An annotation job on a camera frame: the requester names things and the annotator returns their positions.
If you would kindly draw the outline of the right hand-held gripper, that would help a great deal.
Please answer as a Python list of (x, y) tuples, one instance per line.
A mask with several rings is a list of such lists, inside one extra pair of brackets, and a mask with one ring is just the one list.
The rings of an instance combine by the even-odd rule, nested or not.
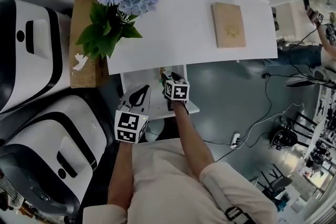
[(168, 77), (162, 73), (161, 81), (169, 111), (173, 110), (172, 101), (178, 101), (186, 105), (189, 100), (190, 84), (183, 76), (176, 72), (171, 72), (171, 75)]

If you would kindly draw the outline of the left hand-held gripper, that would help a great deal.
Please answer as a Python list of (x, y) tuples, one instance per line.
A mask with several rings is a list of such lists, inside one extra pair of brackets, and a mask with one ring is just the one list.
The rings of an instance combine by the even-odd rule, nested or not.
[(115, 139), (137, 144), (145, 133), (149, 116), (151, 87), (146, 84), (127, 91), (115, 114)]

